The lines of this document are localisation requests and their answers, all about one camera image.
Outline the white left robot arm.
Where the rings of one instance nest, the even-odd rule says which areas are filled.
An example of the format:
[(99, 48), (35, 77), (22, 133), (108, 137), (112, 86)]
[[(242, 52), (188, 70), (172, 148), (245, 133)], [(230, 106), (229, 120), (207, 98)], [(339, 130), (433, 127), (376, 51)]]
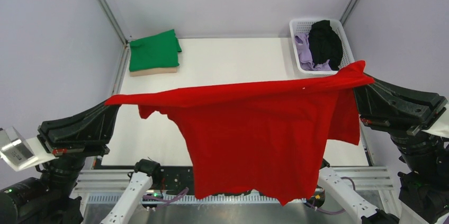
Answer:
[(119, 108), (100, 103), (45, 121), (30, 139), (2, 129), (1, 158), (15, 171), (34, 167), (41, 176), (1, 189), (1, 223), (81, 223), (82, 198), (71, 194), (86, 159), (109, 153)]

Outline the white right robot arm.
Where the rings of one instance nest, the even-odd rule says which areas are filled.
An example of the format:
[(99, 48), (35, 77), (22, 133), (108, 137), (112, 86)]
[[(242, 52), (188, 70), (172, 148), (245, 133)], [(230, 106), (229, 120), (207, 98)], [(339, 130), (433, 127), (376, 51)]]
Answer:
[(344, 184), (328, 163), (302, 173), (329, 193), (356, 223), (437, 223), (448, 217), (448, 100), (379, 79), (354, 90), (361, 122), (390, 135), (410, 172), (398, 173), (401, 216), (377, 208)]

